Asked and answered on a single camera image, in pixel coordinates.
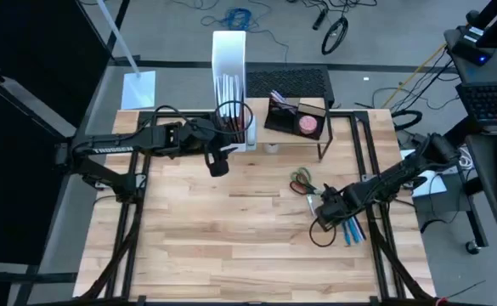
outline black box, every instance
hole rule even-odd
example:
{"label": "black box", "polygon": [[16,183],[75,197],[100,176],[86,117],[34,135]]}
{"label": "black box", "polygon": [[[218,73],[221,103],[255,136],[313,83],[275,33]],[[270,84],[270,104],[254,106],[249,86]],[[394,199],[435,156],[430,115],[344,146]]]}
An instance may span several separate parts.
{"label": "black box", "polygon": [[[324,130],[326,110],[301,103],[300,99],[287,99],[287,101],[290,103],[280,103],[269,98],[268,113],[264,127],[308,139],[319,140]],[[313,133],[305,134],[301,132],[299,120],[303,116],[311,116],[316,119],[317,127]]]}

